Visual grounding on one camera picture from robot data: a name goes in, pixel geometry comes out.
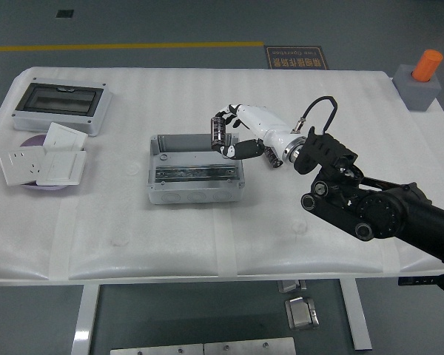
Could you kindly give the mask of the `white and black robot right hand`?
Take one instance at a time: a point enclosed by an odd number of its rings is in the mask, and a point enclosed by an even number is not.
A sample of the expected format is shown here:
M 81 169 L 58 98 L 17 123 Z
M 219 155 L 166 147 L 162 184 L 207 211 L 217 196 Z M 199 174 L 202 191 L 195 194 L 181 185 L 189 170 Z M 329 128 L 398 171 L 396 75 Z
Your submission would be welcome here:
M 255 139 L 235 144 L 226 142 L 226 126 L 244 125 Z M 268 152 L 270 162 L 278 166 L 279 161 L 295 162 L 306 139 L 293 132 L 278 116 L 265 107 L 229 105 L 211 119 L 211 148 L 232 160 L 243 160 L 261 156 Z

